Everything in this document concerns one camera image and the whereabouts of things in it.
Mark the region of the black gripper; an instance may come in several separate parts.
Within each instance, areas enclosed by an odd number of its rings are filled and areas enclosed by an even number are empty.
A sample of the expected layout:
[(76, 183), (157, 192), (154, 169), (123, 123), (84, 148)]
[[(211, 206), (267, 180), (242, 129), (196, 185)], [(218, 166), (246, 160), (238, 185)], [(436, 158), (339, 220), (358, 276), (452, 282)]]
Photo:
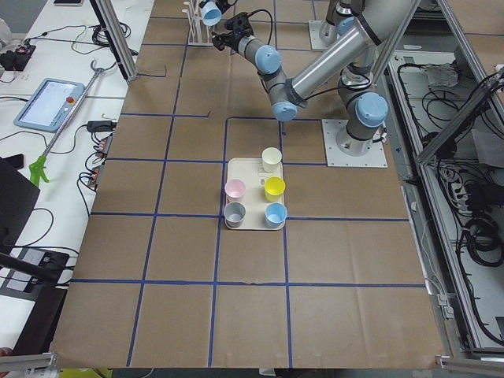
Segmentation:
[(227, 33), (212, 32), (212, 44), (219, 51), (229, 47), (232, 51), (239, 52), (240, 32), (230, 31)]

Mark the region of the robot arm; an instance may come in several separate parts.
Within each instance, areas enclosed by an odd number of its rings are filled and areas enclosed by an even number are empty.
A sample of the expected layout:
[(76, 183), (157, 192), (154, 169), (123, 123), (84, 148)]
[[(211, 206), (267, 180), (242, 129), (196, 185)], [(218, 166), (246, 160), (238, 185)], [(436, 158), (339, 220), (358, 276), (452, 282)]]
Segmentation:
[(380, 37), (371, 25), (371, 13), (365, 8), (366, 1), (330, 1), (325, 22), (319, 32), (322, 41), (326, 44), (334, 43), (354, 26), (354, 20), (357, 19), (369, 38), (379, 44)]
[(371, 88), (378, 75), (376, 48), (390, 40), (416, 8), (415, 1), (331, 1), (320, 32), (327, 49), (292, 78), (282, 68), (280, 53), (255, 36), (250, 13), (226, 20), (226, 31), (213, 33), (212, 42), (254, 65), (279, 121), (294, 119), (298, 108), (321, 94), (323, 84), (337, 78), (349, 120), (337, 133), (336, 145), (359, 157), (370, 151), (388, 113), (386, 100)]

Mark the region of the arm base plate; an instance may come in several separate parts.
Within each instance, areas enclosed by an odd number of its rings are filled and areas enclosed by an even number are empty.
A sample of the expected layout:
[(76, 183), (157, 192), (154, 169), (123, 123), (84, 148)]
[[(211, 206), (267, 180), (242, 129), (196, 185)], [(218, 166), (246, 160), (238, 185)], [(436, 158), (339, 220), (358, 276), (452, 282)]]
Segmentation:
[(386, 169), (387, 159), (380, 133), (367, 141), (350, 137), (347, 120), (321, 120), (328, 167)]
[(337, 40), (337, 28), (325, 20), (310, 20), (308, 23), (311, 50), (323, 51)]

